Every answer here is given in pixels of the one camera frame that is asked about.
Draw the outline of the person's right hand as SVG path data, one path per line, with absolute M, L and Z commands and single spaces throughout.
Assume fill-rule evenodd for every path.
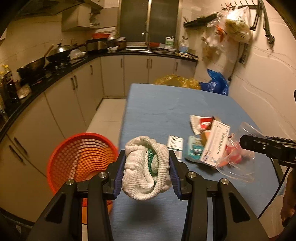
M 287 184 L 285 186 L 285 194 L 283 197 L 283 206 L 281 209 L 281 219 L 285 222 L 288 218 L 292 218 L 295 212 L 296 192 L 295 192 L 295 169 L 293 169 L 287 178 Z

